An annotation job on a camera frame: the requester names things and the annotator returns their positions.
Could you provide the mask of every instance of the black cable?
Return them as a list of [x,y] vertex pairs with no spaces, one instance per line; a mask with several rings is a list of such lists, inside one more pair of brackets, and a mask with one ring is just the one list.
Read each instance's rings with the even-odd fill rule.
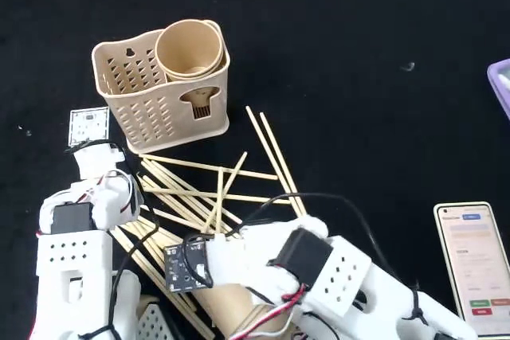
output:
[[393,270],[393,268],[390,266],[388,260],[384,256],[383,251],[379,247],[379,243],[375,239],[374,233],[372,232],[372,229],[370,228],[370,225],[367,222],[367,219],[363,215],[362,211],[348,198],[344,197],[341,194],[333,194],[333,193],[284,193],[277,195],[271,199],[269,199],[267,202],[262,204],[258,209],[254,210],[252,213],[250,213],[242,223],[234,227],[232,230],[230,230],[228,233],[225,234],[226,237],[232,236],[233,234],[239,233],[239,231],[247,225],[251,220],[258,217],[261,213],[263,213],[274,201],[278,201],[279,199],[287,198],[287,197],[318,197],[318,198],[325,198],[325,199],[335,199],[337,201],[341,201],[349,208],[350,211],[352,211],[356,217],[359,219],[363,229],[365,230],[365,233],[368,235],[368,238],[370,239],[370,242],[372,243],[372,247],[375,250],[375,253],[377,254],[377,257],[379,258],[379,261],[381,262],[382,268],[388,272],[390,275],[392,275],[396,280],[400,281],[400,279],[397,277],[397,274]]
[[321,323],[323,323],[334,335],[336,340],[340,340],[340,336],[336,333],[336,331],[333,329],[332,326],[329,325],[326,320],[322,319],[318,314],[315,312],[305,312],[303,316],[312,316],[313,318],[319,320]]
[[129,165],[128,157],[126,155],[126,152],[125,152],[124,148],[122,148],[118,143],[116,143],[115,141],[112,141],[111,139],[97,139],[97,140],[92,140],[92,141],[85,141],[84,143],[78,144],[78,145],[76,145],[74,147],[70,147],[65,152],[73,154],[73,153],[76,153],[77,151],[79,151],[81,149],[84,149],[85,147],[93,147],[95,145],[103,145],[105,143],[113,145],[116,149],[118,149],[118,150],[123,152],[123,154],[124,154],[124,164],[125,164],[125,166],[127,168],[128,173],[135,179],[136,185],[138,186],[139,191],[142,194],[143,201],[145,202],[145,205],[149,209],[149,212],[152,214],[152,220],[154,222],[155,227],[149,233],[147,233],[145,236],[143,236],[141,239],[139,239],[133,245],[131,250],[129,250],[127,252],[127,254],[124,256],[124,258],[123,258],[123,260],[122,260],[122,262],[121,262],[121,264],[119,266],[119,269],[117,270],[117,275],[116,275],[115,279],[113,280],[112,291],[110,292],[110,303],[109,303],[109,306],[108,306],[108,325],[103,326],[103,327],[101,327],[101,328],[99,328],[97,330],[94,330],[93,332],[90,332],[88,334],[82,334],[82,335],[79,336],[79,338],[82,338],[82,339],[85,339],[85,340],[94,338],[98,334],[102,334],[103,332],[105,332],[107,330],[110,330],[112,332],[113,337],[115,338],[115,340],[121,340],[119,333],[117,332],[117,330],[113,326],[113,316],[115,314],[115,304],[116,304],[116,301],[117,301],[117,288],[119,286],[120,277],[122,276],[122,273],[124,272],[124,269],[127,267],[128,263],[129,263],[129,260],[131,260],[131,257],[133,255],[133,253],[136,250],[139,250],[142,247],[143,243],[147,239],[149,239],[152,235],[156,234],[158,232],[158,230],[159,230],[159,219],[158,219],[158,216],[156,215],[156,213],[155,213],[154,209],[152,208],[151,204],[149,204],[147,202],[147,195],[145,194],[145,191],[143,191],[142,184],[140,183],[138,177],[135,176],[135,173],[133,172],[133,169]]
[[[202,283],[204,286],[206,286],[208,288],[212,288],[214,286],[214,281],[213,281],[213,278],[211,277],[211,275],[209,273],[209,267],[207,265],[207,259],[206,259],[206,264],[204,265],[204,272],[206,273],[206,278],[207,278],[206,279],[206,278],[201,277],[194,270],[194,268],[191,265],[190,260],[188,258],[188,245],[190,244],[190,242],[192,240],[196,240],[198,238],[203,238],[204,240],[213,239],[214,235],[213,234],[204,234],[204,233],[193,233],[193,234],[186,235],[182,239],[182,246],[181,246],[182,260],[184,260],[184,266],[186,267],[186,270],[191,274],[191,276],[193,276],[193,278],[197,282]],[[204,245],[204,251],[205,251],[205,254],[207,254],[207,250],[206,250],[205,245]]]
[[251,287],[245,287],[248,291],[250,291],[252,294],[254,294],[256,297],[258,297],[260,300],[262,300],[263,302],[267,303],[267,304],[271,304],[272,306],[274,306],[274,303],[265,295],[261,294],[259,291],[257,291],[256,289],[254,288],[251,288]]
[[[356,215],[356,217],[359,219],[361,225],[363,226],[365,232],[368,235],[368,238],[370,239],[370,241],[372,243],[372,247],[374,248],[375,253],[378,256],[379,261],[381,262],[382,268],[386,272],[388,272],[390,275],[392,275],[396,280],[400,281],[400,279],[397,277],[397,274],[395,273],[393,268],[390,266],[388,260],[384,256],[383,251],[379,247],[379,243],[375,239],[374,233],[372,232],[372,229],[370,228],[370,225],[368,224],[367,219],[365,218],[365,216],[363,215],[361,210],[354,204],[354,202],[352,202],[351,200],[349,200],[348,198],[346,198],[346,197],[344,197],[343,195],[340,195],[340,194],[333,194],[333,193],[284,193],[284,194],[277,195],[277,196],[269,199],[268,201],[264,202],[261,206],[259,206],[257,209],[252,211],[243,220],[243,222],[241,222],[239,225],[237,225],[232,230],[230,230],[228,233],[226,233],[225,237],[229,237],[229,236],[232,236],[234,234],[239,233],[239,231],[245,225],[247,225],[254,218],[256,218],[259,215],[261,215],[261,213],[263,213],[266,209],[268,209],[269,206],[274,201],[278,201],[279,199],[283,199],[283,198],[287,198],[287,197],[319,197],[319,198],[326,198],[326,199],[335,199],[337,201],[341,201],[342,203],[344,203]],[[212,239],[212,238],[214,238],[214,235],[212,235],[212,234],[196,234],[195,233],[195,234],[190,234],[188,236],[185,236],[184,239],[182,240],[182,258],[184,259],[184,265],[186,266],[186,269],[188,270],[188,272],[198,282],[200,282],[200,283],[202,283],[202,284],[204,284],[206,286],[211,286],[212,287],[214,285],[214,281],[213,281],[212,277],[210,275],[208,275],[209,280],[205,280],[200,275],[198,275],[197,272],[191,266],[190,261],[189,261],[188,256],[187,256],[187,245],[188,245],[188,243],[191,240],[196,239],[198,237],[202,237],[204,239]],[[207,274],[209,274],[208,270],[209,270],[209,268],[206,265],[206,273]]]

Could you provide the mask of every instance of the beige cup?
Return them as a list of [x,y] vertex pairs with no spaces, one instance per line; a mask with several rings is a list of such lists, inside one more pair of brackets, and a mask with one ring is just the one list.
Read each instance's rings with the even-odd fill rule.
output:
[[161,32],[155,44],[155,57],[171,80],[197,80],[214,72],[223,50],[222,37],[213,23],[186,19]]

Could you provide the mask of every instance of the stacked cups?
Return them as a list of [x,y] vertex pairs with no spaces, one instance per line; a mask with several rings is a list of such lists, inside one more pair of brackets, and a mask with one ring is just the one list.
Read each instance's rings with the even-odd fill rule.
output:
[[[224,64],[225,44],[213,21],[186,19],[169,25],[155,45],[155,56],[169,81],[196,82],[212,75]],[[193,106],[195,118],[210,114],[216,87],[194,89],[182,95]]]

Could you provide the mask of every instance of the utensil holder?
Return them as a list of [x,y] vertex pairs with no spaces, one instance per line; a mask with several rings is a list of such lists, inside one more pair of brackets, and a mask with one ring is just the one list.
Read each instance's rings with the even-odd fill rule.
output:
[[[218,24],[207,22],[222,35]],[[198,80],[168,82],[154,51],[162,31],[103,42],[92,51],[96,90],[126,135],[127,146],[136,154],[221,135],[229,127],[226,100],[230,55],[225,42],[222,62],[214,73]],[[218,90],[209,98],[209,107],[194,110],[186,94],[210,87]]]

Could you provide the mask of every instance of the black tablecloth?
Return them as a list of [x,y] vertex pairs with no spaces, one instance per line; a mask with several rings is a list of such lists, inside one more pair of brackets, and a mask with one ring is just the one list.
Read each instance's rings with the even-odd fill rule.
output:
[[[510,233],[510,122],[486,77],[488,65],[510,57],[508,2],[0,0],[0,10],[5,338],[24,338],[33,321],[39,206],[78,179],[76,163],[62,152],[69,110],[104,105],[93,46],[181,18],[214,19],[224,30],[233,58],[230,128],[163,155],[233,167],[247,150],[245,168],[272,172],[244,106],[264,111],[298,188],[351,198],[397,273],[451,309],[434,204],[488,201],[503,237]],[[112,137],[122,139],[116,123]],[[212,173],[175,171],[203,190],[216,187]],[[252,195],[280,191],[277,182],[246,178],[233,187]],[[254,207],[227,205],[240,216]],[[344,206],[307,207],[331,234],[374,255]],[[268,215],[292,217],[281,207]],[[116,264],[121,253],[116,247]]]

